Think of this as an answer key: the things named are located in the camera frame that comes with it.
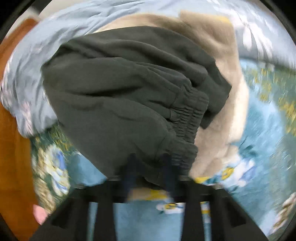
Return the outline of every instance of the bed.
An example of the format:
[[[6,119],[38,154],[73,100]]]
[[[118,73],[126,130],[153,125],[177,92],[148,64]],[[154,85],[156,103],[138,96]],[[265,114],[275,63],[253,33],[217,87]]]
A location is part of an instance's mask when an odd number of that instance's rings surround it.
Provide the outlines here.
[[[196,181],[208,185],[221,183],[269,240],[279,240],[296,212],[296,47],[281,24],[245,1],[199,0],[186,4],[182,0],[89,1],[64,9],[38,24],[18,45],[7,65],[4,84],[15,85],[22,79],[25,85],[6,93],[5,98],[1,95],[1,100],[16,117],[19,132],[27,137],[33,135],[32,169],[39,203],[51,213],[76,185],[95,185],[105,180],[56,124],[56,116],[38,81],[42,63],[61,43],[92,33],[118,17],[137,12],[176,16],[181,9],[224,15],[231,20],[250,89],[245,131],[235,143],[239,148],[238,160],[214,176]],[[27,86],[33,87],[33,93],[37,94],[32,95]],[[118,239],[179,240],[184,204],[171,203],[163,191],[157,190],[151,190],[143,199],[116,204]],[[95,210],[93,204],[89,215],[90,240]],[[209,240],[207,203],[202,204],[202,212]]]

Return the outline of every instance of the brown wooden surface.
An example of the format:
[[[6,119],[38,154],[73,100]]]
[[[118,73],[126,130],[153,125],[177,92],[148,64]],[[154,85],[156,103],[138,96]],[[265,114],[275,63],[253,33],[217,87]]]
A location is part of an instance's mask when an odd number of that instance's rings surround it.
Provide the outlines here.
[[[0,79],[12,51],[37,24],[26,19],[0,45]],[[37,204],[33,189],[29,139],[17,131],[16,120],[0,103],[0,213],[20,241],[27,241],[38,223],[33,216]]]

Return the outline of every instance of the floral blanket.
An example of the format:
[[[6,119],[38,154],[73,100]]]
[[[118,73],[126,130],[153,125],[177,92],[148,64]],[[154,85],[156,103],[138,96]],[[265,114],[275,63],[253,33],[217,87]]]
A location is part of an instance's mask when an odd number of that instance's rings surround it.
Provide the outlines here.
[[[247,60],[241,60],[241,65],[251,91],[245,132],[235,143],[239,155],[213,177],[196,181],[220,183],[269,240],[277,240],[296,213],[296,73]],[[48,213],[76,184],[95,185],[105,180],[59,126],[38,134],[31,142],[35,191]],[[155,190],[144,199],[115,205],[118,240],[179,240],[184,204],[172,203],[162,191]],[[202,212],[206,238],[210,240],[207,203],[202,204]],[[96,204],[92,204],[89,240],[95,214]]]

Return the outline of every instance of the beige garment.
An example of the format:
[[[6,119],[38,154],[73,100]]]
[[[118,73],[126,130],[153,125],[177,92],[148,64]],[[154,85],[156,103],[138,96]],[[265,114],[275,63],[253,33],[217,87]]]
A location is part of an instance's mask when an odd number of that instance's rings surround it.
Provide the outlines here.
[[[209,127],[198,129],[195,138],[198,154],[190,176],[211,176],[229,162],[235,161],[238,149],[230,143],[242,136],[249,91],[241,72],[235,33],[230,21],[226,17],[187,11],[181,11],[179,18],[133,14],[116,19],[96,32],[133,26],[161,27],[178,32],[215,58],[217,67],[232,89],[225,106]]]

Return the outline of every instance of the pink object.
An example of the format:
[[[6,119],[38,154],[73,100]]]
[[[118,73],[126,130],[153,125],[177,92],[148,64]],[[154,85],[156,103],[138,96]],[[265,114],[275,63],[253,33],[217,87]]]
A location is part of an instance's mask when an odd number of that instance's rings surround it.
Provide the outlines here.
[[[45,219],[48,216],[48,213],[45,211],[44,208],[38,206],[38,205],[33,205],[33,214],[34,217],[40,225],[44,223]]]

